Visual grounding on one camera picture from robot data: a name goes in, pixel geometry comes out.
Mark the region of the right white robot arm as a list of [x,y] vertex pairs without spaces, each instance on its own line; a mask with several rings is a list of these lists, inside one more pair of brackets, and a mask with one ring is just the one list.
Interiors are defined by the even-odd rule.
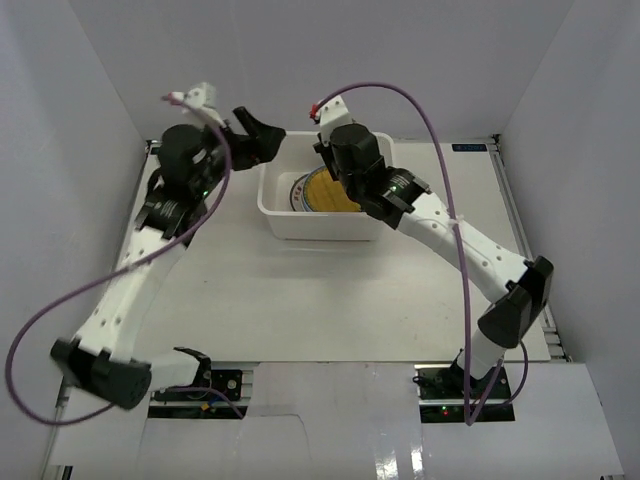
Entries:
[[426,182],[386,164],[376,137],[361,124],[319,135],[314,149],[366,215],[430,248],[489,302],[449,374],[459,396],[477,397],[488,385],[490,369],[519,345],[546,307],[553,264],[543,256],[530,260],[511,252],[468,222],[452,219]]

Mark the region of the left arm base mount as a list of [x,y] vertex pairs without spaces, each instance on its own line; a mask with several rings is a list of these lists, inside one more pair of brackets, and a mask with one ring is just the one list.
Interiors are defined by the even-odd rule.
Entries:
[[241,420],[252,394],[253,372],[212,369],[197,387],[175,387],[155,392],[148,408],[150,419]]

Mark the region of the round bamboo tray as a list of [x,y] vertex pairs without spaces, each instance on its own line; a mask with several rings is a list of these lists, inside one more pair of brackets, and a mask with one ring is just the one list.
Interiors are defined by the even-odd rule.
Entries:
[[310,189],[311,204],[319,213],[358,213],[361,206],[350,200],[339,181],[329,171],[316,178]]

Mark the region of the orange sunburst pattern plate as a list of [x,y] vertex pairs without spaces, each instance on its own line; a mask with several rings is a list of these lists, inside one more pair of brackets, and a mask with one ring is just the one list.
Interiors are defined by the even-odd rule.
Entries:
[[293,212],[313,212],[307,194],[308,174],[296,179],[289,191],[289,206]]

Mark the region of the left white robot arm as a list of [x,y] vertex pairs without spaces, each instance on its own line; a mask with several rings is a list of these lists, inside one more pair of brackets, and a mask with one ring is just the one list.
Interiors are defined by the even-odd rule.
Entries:
[[286,137],[283,128],[257,120],[244,107],[233,111],[243,133],[212,108],[189,111],[200,125],[174,125],[150,150],[158,166],[102,299],[71,339],[56,340],[50,350],[72,386],[123,410],[152,390],[178,387],[191,399],[209,392],[206,355],[176,347],[160,361],[138,360],[136,338],[167,275],[214,212],[206,204],[209,194],[224,195],[231,172],[272,161]]

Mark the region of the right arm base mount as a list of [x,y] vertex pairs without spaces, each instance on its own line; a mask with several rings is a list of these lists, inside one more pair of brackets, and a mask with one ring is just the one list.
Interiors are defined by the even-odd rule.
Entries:
[[[422,424],[465,423],[462,381],[462,375],[452,372],[447,366],[424,366],[416,369],[413,383],[417,386]],[[512,389],[506,370],[501,367],[476,422],[514,422],[514,408],[506,404],[511,395]]]

